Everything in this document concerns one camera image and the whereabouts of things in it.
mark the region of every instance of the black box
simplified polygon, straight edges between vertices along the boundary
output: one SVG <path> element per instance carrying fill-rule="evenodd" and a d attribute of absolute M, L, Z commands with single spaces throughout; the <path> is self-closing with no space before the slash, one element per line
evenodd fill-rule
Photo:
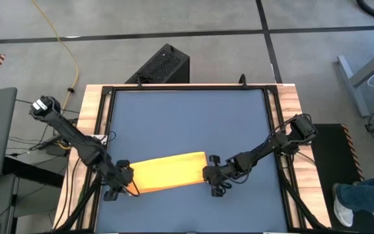
<path fill-rule="evenodd" d="M 165 44 L 125 84 L 190 83 L 190 57 Z"/>

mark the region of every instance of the person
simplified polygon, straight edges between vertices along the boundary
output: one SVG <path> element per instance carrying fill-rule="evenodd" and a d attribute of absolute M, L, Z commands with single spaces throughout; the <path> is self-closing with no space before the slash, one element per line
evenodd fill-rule
<path fill-rule="evenodd" d="M 353 212 L 364 210 L 374 213 L 374 178 L 353 185 L 335 183 L 332 193 L 334 214 L 346 227 L 353 225 Z"/>

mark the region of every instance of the blue-gray mat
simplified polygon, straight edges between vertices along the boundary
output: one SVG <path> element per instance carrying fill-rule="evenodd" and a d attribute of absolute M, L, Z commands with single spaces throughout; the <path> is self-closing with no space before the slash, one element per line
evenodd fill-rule
<path fill-rule="evenodd" d="M 224 162 L 261 144 L 269 124 L 261 90 L 119 91 L 110 130 L 117 134 L 108 147 L 114 162 L 195 151 Z M 201 183 L 99 203 L 97 233 L 135 231 L 286 232 L 274 156 L 223 198 L 211 197 L 210 185 Z"/>

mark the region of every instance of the jeans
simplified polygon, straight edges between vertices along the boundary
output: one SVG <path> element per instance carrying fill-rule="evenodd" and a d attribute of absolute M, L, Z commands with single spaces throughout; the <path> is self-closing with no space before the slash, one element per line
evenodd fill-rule
<path fill-rule="evenodd" d="M 374 213 L 374 178 L 357 185 L 339 185 L 336 188 L 336 195 L 346 208 Z"/>

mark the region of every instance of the wooden table frame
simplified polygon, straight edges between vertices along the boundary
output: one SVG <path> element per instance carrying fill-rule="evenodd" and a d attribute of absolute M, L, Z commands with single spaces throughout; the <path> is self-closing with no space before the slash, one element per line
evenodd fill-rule
<path fill-rule="evenodd" d="M 111 96 L 108 93 L 109 90 L 113 88 L 137 88 L 137 84 L 91 84 L 86 87 L 86 91 L 84 94 L 81 113 L 79 116 L 79 121 L 77 127 L 80 131 L 84 134 L 92 135 L 96 134 L 96 132 L 104 133 L 107 127 L 107 116 L 110 110 L 110 100 Z M 199 87 L 199 86 L 218 86 L 218 87 L 238 87 L 240 88 L 242 84 L 145 84 L 144 87 Z M 249 84 L 249 86 L 266 86 L 269 87 L 269 90 L 274 90 L 268 94 L 269 96 L 269 103 L 271 106 L 271 113 L 273 117 L 273 125 L 276 127 L 279 123 L 283 120 L 287 120 L 296 114 L 301 114 L 301 106 L 299 104 L 299 99 L 297 95 L 297 90 L 294 84 Z M 274 93 L 277 92 L 278 101 L 275 102 L 275 95 Z M 277 111 L 276 106 L 280 106 L 280 111 Z M 309 156 L 311 159 L 314 160 L 312 150 L 310 146 L 301 146 L 301 152 L 305 155 Z M 75 164 L 77 163 L 78 155 L 77 151 L 73 148 L 71 154 L 69 156 L 69 171 L 72 172 Z M 298 191 L 300 194 L 301 199 L 306 203 L 306 206 L 312 211 L 314 216 L 324 224 L 325 226 L 330 226 L 330 220 L 327 213 L 327 208 L 325 206 L 325 201 L 323 197 L 323 193 L 321 190 L 321 185 L 319 183 L 318 173 L 316 167 L 310 163 L 308 160 L 302 157 L 295 157 L 293 162 L 293 167 L 290 167 L 291 170 L 287 172 L 287 176 L 289 177 L 289 173 L 295 173 L 294 178 L 296 179 L 296 183 L 298 186 Z M 64 223 L 67 218 L 67 214 L 72 212 L 77 205 L 79 200 L 79 196 L 81 190 L 84 186 L 84 181 L 89 175 L 87 172 L 87 167 L 82 163 L 76 166 L 76 171 L 74 175 L 74 183 L 73 188 L 71 187 L 71 179 L 72 174 L 69 173 L 68 178 L 69 183 L 63 183 L 62 192 L 60 194 L 60 201 L 58 203 L 58 209 L 56 212 L 55 217 L 55 224 L 58 222 L 62 211 L 64 210 L 64 214 L 60 218 L 58 222 L 59 225 Z M 70 191 L 73 189 L 73 195 L 71 198 L 67 198 L 66 201 L 66 184 L 69 185 L 68 190 Z M 307 223 L 306 221 L 301 218 L 301 214 L 298 212 L 293 200 L 289 197 L 287 199 L 289 203 L 289 212 L 290 212 L 290 220 L 292 223 L 292 227 L 299 228 L 304 227 Z M 80 220 L 76 223 L 79 228 L 89 228 L 93 227 L 93 215 L 95 212 L 92 209 L 93 204 L 93 197 L 88 202 L 84 216 L 80 218 Z"/>

